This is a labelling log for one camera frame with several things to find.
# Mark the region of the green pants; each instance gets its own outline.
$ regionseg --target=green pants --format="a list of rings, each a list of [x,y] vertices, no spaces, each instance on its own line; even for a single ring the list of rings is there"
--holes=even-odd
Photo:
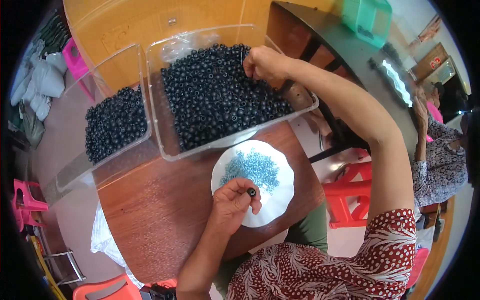
[[[326,204],[325,202],[311,211],[302,221],[288,229],[285,243],[309,245],[324,252],[328,250],[327,226],[326,226]],[[223,298],[227,296],[228,284],[240,265],[252,257],[245,253],[220,264],[215,277],[214,284],[217,291]]]

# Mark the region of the clear plastic container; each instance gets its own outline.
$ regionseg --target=clear plastic container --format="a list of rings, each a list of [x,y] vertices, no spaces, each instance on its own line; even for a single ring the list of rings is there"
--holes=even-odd
[[[381,48],[392,23],[392,7],[387,0],[345,0],[342,20],[359,39]]]
[[[227,46],[245,44],[252,48],[265,45],[282,53],[272,40],[262,33],[262,30],[252,24],[201,29],[173,36],[152,44],[147,49],[148,82],[150,98],[154,108],[152,109],[152,114],[161,155],[168,161],[176,161],[186,157],[199,159],[201,155],[207,153],[208,150],[231,147],[253,137],[257,132],[267,127],[294,119],[308,111],[318,108],[319,101],[317,96],[298,83],[295,83],[283,94],[291,103],[295,112],[245,129],[198,148],[181,152],[179,138],[173,125],[174,116],[170,110],[168,98],[165,94],[159,72],[161,68],[167,68],[169,62],[187,56],[193,49],[208,48],[214,43],[226,44]],[[273,87],[280,88],[283,82],[270,82],[269,84]]]
[[[51,155],[56,157],[53,167],[58,172],[59,192],[84,184],[100,186],[107,180],[121,176],[160,155],[158,142],[155,135],[152,135],[145,69],[144,51],[139,45],[131,45],[99,64],[77,82],[67,82],[69,87],[63,96],[54,100],[51,115],[46,120],[46,132],[42,142],[48,143]],[[139,139],[94,165],[88,161],[85,148],[87,110],[127,86],[142,89],[147,130]]]

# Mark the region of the floor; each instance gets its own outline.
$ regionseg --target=floor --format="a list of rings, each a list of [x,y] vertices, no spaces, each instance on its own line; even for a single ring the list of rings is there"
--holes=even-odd
[[[69,74],[66,76],[68,86],[72,79]],[[83,99],[84,95],[78,95],[78,97]],[[68,138],[69,128],[75,126],[75,121],[72,120],[78,120],[72,117],[72,110],[75,110],[75,106],[79,104],[67,100],[62,98],[53,100],[50,114],[45,121],[45,135],[39,148],[31,155],[32,178],[38,180],[45,199],[50,205],[50,210],[43,214],[44,222],[47,224],[45,234],[49,240],[49,250],[51,252],[61,252],[66,248],[73,250],[77,264],[87,278],[85,283],[101,282],[120,275],[124,269],[105,254],[90,251],[93,221],[99,201],[96,188],[85,185],[82,189],[59,192],[56,183],[56,174],[60,168],[58,161],[65,158],[59,157],[59,152],[52,150],[51,145],[59,138]],[[66,125],[59,126],[59,122],[65,122]],[[320,152],[318,134],[311,132],[304,119],[295,119],[290,124],[308,157]],[[356,158],[355,153],[346,151],[313,164],[313,168],[320,182],[330,182],[346,162],[353,162]],[[328,253],[341,257],[354,256],[363,242],[364,232],[365,228],[330,229],[328,227]],[[286,232],[267,244],[280,243],[285,236]],[[214,288],[211,296],[212,299],[220,299],[220,295]]]

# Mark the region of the patterned shirt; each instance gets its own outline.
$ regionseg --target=patterned shirt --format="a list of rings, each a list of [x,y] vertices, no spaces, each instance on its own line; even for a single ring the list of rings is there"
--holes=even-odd
[[[412,165],[417,207],[445,202],[468,182],[465,150],[450,147],[450,143],[459,140],[462,133],[437,122],[429,113],[428,135],[434,141],[427,143],[427,160]]]
[[[413,211],[401,209],[374,218],[352,258],[292,243],[266,247],[238,268],[227,298],[400,299],[410,277],[415,241]]]

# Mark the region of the green plastic basket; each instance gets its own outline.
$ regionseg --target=green plastic basket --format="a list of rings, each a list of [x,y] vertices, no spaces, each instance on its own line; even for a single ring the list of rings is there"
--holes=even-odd
[[[345,0],[342,21],[357,38],[381,48],[390,31],[392,7],[386,0]]]

